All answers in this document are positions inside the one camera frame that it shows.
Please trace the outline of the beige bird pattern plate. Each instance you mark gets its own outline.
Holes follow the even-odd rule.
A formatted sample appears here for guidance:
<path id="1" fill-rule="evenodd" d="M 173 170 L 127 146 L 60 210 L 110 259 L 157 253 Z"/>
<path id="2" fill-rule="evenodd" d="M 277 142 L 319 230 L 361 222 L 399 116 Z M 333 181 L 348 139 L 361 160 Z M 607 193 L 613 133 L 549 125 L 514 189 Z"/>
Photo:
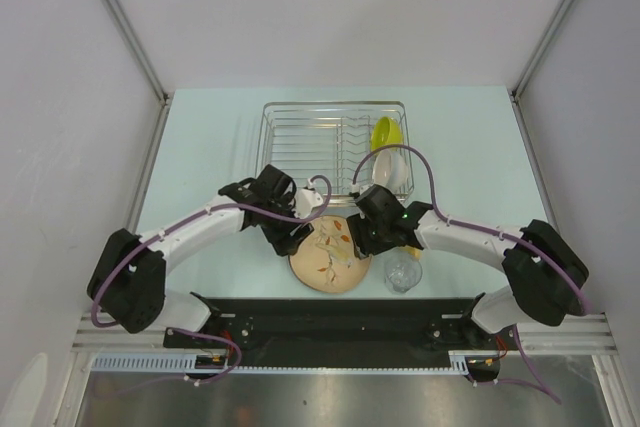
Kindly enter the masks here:
<path id="1" fill-rule="evenodd" d="M 293 274 L 319 292 L 343 294 L 353 290 L 367 275 L 372 257 L 356 254 L 354 237 L 344 217 L 325 215 L 311 225 L 311 234 L 288 257 Z"/>

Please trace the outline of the white bowl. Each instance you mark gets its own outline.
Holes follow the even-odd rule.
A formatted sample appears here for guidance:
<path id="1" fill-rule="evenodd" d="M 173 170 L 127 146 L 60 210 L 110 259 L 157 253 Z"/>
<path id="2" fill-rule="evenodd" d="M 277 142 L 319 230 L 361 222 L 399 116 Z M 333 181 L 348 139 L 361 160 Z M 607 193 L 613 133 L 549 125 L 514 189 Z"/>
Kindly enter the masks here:
<path id="1" fill-rule="evenodd" d="M 409 177 L 409 167 L 402 155 L 393 149 L 385 149 L 376 155 L 372 170 L 374 184 L 398 194 Z"/>

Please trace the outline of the metal wire dish rack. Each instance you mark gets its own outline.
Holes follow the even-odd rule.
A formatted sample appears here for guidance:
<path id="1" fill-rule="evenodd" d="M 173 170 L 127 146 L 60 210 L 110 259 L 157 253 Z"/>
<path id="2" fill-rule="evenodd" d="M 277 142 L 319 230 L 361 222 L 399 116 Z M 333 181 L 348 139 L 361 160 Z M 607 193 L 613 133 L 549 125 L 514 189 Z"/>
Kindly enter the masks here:
<path id="1" fill-rule="evenodd" d="M 295 101 L 264 105 L 255 171 L 271 164 L 298 187 L 321 174 L 332 184 L 332 207 L 351 207 L 356 167 L 371 151 L 375 125 L 393 120 L 409 143 L 407 115 L 400 101 Z"/>

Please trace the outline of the lime green bowl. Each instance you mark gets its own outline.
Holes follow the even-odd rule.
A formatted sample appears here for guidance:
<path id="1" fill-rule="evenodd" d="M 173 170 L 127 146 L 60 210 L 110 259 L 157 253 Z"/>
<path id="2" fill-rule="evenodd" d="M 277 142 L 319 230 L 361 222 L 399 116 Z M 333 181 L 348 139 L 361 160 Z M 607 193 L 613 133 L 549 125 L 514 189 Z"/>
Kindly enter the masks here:
<path id="1" fill-rule="evenodd" d="M 370 139 L 372 151 L 391 144 L 403 144 L 404 136 L 401 127 L 394 119 L 384 116 L 375 124 Z"/>

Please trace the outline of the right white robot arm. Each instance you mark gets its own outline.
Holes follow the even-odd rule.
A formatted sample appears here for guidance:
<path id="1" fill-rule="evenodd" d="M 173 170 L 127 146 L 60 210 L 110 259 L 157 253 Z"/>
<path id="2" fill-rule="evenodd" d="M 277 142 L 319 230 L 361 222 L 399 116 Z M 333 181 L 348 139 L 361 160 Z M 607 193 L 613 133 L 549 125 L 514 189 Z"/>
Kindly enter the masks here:
<path id="1" fill-rule="evenodd" d="M 557 327 L 566 316 L 589 308 L 582 288 L 589 277 L 583 261 L 547 222 L 522 228 L 472 224 L 443 214 L 435 204 L 402 204 L 391 191 L 373 185 L 356 197 L 347 219 L 360 258 L 394 248 L 442 251 L 492 267 L 505 287 L 479 295 L 461 323 L 463 340 L 484 348 L 497 333 L 521 322 Z"/>

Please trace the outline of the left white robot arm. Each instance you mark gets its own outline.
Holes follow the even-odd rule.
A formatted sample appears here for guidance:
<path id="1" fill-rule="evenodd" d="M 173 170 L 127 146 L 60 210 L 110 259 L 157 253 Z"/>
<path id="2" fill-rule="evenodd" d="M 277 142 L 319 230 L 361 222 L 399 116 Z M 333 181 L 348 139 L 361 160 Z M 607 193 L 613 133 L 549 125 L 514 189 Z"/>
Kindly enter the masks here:
<path id="1" fill-rule="evenodd" d="M 160 326 L 185 331 L 199 346 L 214 344 L 221 334 L 215 307 L 197 293 L 168 289 L 167 277 L 202 249 L 251 227 L 262 231 L 277 255 L 296 253 L 331 198 L 318 190 L 321 178 L 315 175 L 299 187 L 267 165 L 257 177 L 222 187 L 169 226 L 145 234 L 125 228 L 112 233 L 87 286 L 93 325 L 120 326 L 130 334 Z"/>

